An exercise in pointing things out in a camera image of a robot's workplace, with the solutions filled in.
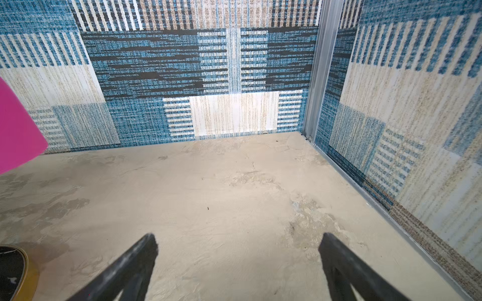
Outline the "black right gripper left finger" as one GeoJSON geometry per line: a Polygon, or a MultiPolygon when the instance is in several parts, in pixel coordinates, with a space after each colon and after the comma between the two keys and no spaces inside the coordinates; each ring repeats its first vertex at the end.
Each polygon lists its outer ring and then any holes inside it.
{"type": "Polygon", "coordinates": [[[147,233],[69,299],[145,300],[157,256],[155,236],[147,233]]]}

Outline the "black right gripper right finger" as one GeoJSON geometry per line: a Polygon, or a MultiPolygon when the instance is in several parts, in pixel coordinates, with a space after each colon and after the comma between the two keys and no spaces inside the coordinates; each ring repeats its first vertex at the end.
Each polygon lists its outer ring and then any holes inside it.
{"type": "Polygon", "coordinates": [[[332,300],[407,300],[332,233],[318,247],[332,300]]]}

